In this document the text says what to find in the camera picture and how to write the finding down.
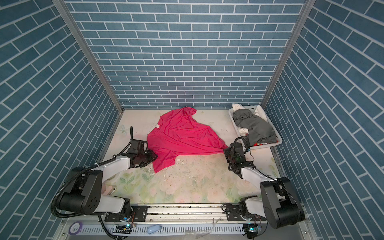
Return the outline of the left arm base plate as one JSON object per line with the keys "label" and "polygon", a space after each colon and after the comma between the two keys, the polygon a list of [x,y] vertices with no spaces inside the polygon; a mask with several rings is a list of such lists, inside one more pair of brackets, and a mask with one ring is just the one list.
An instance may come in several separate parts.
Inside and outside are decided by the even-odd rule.
{"label": "left arm base plate", "polygon": [[143,223],[146,220],[148,206],[131,206],[130,211],[126,213],[108,213],[105,217],[107,223]]}

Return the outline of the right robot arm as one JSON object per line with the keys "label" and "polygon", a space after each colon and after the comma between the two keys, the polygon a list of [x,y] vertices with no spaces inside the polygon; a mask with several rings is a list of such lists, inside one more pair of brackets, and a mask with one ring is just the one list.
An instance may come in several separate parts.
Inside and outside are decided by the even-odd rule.
{"label": "right robot arm", "polygon": [[228,217],[240,216],[246,221],[262,217],[274,229],[304,221],[305,213],[291,181],[286,177],[273,178],[264,174],[253,162],[247,161],[250,147],[238,143],[239,139],[224,150],[228,169],[242,180],[259,186],[261,197],[243,198],[237,206],[224,207]]}

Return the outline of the green circuit board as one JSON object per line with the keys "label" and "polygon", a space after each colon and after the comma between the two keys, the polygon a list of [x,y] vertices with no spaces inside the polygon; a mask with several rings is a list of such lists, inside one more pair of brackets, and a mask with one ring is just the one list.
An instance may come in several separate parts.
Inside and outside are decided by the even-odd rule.
{"label": "green circuit board", "polygon": [[130,234],[132,230],[133,230],[133,227],[130,224],[116,225],[113,233],[114,234]]}
{"label": "green circuit board", "polygon": [[258,224],[243,224],[243,236],[246,236],[248,240],[253,240],[259,234],[260,228]]}

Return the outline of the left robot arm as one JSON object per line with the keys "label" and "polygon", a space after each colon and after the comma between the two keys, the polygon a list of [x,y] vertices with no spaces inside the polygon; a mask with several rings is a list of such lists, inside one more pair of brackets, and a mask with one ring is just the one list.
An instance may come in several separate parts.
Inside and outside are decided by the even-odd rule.
{"label": "left robot arm", "polygon": [[144,168],[157,159],[146,141],[131,139],[118,154],[91,167],[73,168],[54,195],[50,209],[57,218],[112,214],[118,221],[131,219],[129,199],[103,194],[103,183],[118,173]]}

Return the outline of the aluminium mounting rail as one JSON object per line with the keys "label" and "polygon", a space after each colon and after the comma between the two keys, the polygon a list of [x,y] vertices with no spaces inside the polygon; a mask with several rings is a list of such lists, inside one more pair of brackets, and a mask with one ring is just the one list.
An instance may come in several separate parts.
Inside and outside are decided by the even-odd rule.
{"label": "aluminium mounting rail", "polygon": [[180,205],[180,206],[148,206],[147,214],[155,215],[181,215],[185,218],[197,218],[198,215],[201,216],[218,216],[226,215],[219,205]]}

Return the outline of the white plastic laundry basket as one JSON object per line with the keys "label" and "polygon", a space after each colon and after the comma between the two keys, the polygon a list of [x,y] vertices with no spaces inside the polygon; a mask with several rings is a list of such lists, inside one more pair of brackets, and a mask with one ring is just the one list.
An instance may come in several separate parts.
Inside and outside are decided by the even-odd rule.
{"label": "white plastic laundry basket", "polygon": [[233,104],[229,117],[237,136],[244,138],[252,150],[273,147],[283,142],[261,106]]}

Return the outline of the pink t shirt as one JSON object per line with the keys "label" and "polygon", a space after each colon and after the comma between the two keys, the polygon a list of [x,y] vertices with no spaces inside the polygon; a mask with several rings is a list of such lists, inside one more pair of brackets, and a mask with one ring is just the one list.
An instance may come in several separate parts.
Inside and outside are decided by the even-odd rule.
{"label": "pink t shirt", "polygon": [[153,162],[155,173],[175,165],[178,156],[220,154],[228,147],[210,126],[193,118],[196,112],[190,107],[172,110],[148,134],[148,147],[158,156]]}

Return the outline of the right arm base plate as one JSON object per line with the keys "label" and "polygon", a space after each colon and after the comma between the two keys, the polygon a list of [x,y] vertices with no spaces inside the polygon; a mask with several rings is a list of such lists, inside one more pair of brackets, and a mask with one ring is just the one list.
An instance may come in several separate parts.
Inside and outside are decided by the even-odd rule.
{"label": "right arm base plate", "polygon": [[239,222],[239,221],[258,222],[258,221],[267,220],[265,217],[249,214],[248,212],[242,211],[239,205],[224,203],[221,206],[221,209],[226,214],[227,221],[229,222]]}

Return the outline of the grey t shirt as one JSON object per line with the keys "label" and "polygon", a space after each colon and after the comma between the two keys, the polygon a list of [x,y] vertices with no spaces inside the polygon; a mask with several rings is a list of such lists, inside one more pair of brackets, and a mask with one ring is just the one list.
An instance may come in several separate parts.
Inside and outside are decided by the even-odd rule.
{"label": "grey t shirt", "polygon": [[252,127],[249,128],[248,140],[250,146],[255,143],[274,144],[277,143],[277,135],[273,127],[259,117],[251,118]]}

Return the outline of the purple tape roll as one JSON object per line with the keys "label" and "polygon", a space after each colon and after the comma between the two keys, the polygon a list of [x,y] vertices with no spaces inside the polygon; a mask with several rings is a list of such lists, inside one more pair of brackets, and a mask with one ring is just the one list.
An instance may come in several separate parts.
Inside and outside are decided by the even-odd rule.
{"label": "purple tape roll", "polygon": [[82,222],[74,222],[68,229],[68,234],[70,236],[75,236],[79,234],[83,229],[83,223]]}

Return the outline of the right green circuit board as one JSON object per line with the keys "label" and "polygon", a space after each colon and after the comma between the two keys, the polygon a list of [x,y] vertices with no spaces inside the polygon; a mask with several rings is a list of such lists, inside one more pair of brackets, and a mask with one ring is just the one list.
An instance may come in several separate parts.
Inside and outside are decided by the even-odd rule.
{"label": "right green circuit board", "polygon": [[259,234],[260,228],[258,224],[243,224],[243,236],[246,236],[248,240],[253,240]]}

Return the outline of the left green circuit board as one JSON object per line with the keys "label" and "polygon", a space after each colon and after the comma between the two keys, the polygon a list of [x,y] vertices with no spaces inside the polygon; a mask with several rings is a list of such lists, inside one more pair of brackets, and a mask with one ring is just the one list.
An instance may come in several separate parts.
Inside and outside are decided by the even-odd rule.
{"label": "left green circuit board", "polygon": [[116,225],[113,233],[114,234],[130,234],[132,230],[133,230],[133,227],[130,224]]}

